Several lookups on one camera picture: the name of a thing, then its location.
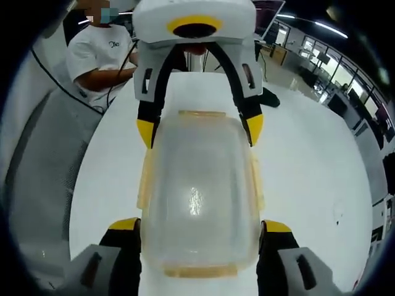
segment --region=window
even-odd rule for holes
[[[361,79],[359,72],[357,72],[356,76],[354,77],[349,91],[352,89],[357,93],[362,103],[367,102],[369,94],[372,90],[372,88],[363,79]]]
[[[278,23],[278,34],[276,38],[276,44],[280,46],[285,46],[286,37],[289,33],[289,27],[283,25],[282,23]]]
[[[307,49],[308,51],[313,50],[314,39],[306,37],[304,40],[303,48]]]
[[[326,55],[329,57],[329,62],[327,64],[321,63],[320,68],[326,71],[330,77],[332,77],[338,66],[340,55],[330,48],[328,49]]]
[[[372,99],[372,97],[369,97],[367,99],[367,101],[365,103],[365,107],[368,110],[368,112],[370,113],[370,115],[375,118],[378,107],[377,107],[376,103],[374,102],[374,100]]]
[[[349,88],[353,76],[354,71],[341,61],[335,75],[333,75],[332,83],[340,87],[346,84]]]
[[[314,46],[313,46],[313,56],[311,58],[311,61],[314,65],[317,65],[320,60],[318,60],[318,55],[322,52],[324,53],[328,47],[326,45],[323,45],[322,43],[316,41]]]

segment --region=person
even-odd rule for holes
[[[137,50],[119,71],[133,46],[127,29],[109,24],[109,0],[80,0],[91,23],[79,32],[67,48],[67,68],[71,80],[87,95],[89,104],[105,111],[122,86],[133,77],[138,65]],[[111,89],[109,100],[107,94]]]

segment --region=computer monitor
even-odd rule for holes
[[[328,65],[330,61],[330,57],[328,57],[326,54],[323,52],[320,52],[317,57],[318,60],[321,60],[325,65]]]
[[[283,8],[285,1],[282,0],[264,0],[253,1],[257,10],[256,20],[256,37],[263,40],[272,26],[277,14]]]

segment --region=person's arm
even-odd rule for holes
[[[90,91],[102,91],[103,89],[116,86],[128,81],[133,77],[136,68],[122,70],[98,70],[95,69],[77,77],[76,81]]]

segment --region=black cable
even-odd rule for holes
[[[262,60],[264,60],[264,77],[265,77],[265,81],[267,82],[267,77],[266,77],[266,61],[264,59],[264,55],[262,54],[262,52],[260,52],[260,56],[262,57]]]
[[[47,68],[43,65],[43,63],[41,63],[40,59],[38,58],[36,52],[34,51],[33,48],[30,49],[31,53],[33,54],[33,57],[35,58],[37,64],[40,66],[41,69],[43,69],[43,71],[48,75],[48,77],[50,77],[50,79],[55,82],[56,85],[58,85],[58,87],[64,92],[66,93],[69,97],[71,97],[72,99],[78,101],[79,103],[87,106],[88,108],[94,110],[95,112],[103,115],[104,112],[100,112],[98,110],[96,110],[95,108],[93,108],[92,106],[90,106],[89,104],[85,103],[84,101],[81,101],[79,98],[73,96],[72,94],[70,94],[63,86],[60,85],[59,82],[57,82],[57,80],[52,76],[52,74],[47,70]]]
[[[204,58],[203,58],[203,72],[205,72],[205,70],[206,70],[206,63],[207,63],[208,56],[209,56],[209,51],[206,50],[206,52],[204,53]]]
[[[121,74],[123,68],[125,67],[125,65],[126,65],[126,63],[127,63],[127,61],[128,61],[128,59],[129,59],[129,57],[130,57],[130,54],[131,54],[131,53],[133,52],[133,50],[136,48],[137,42],[138,42],[138,40],[134,43],[134,45],[131,47],[129,53],[128,53],[127,56],[125,57],[125,60],[123,61],[122,66],[120,67],[120,69],[119,69],[119,71],[118,71],[118,73],[117,73],[117,76],[116,76],[115,80],[118,79],[119,75]],[[110,107],[109,98],[110,98],[110,93],[111,93],[111,91],[112,91],[113,88],[114,88],[114,85],[110,87],[109,92],[107,93],[107,108]]]

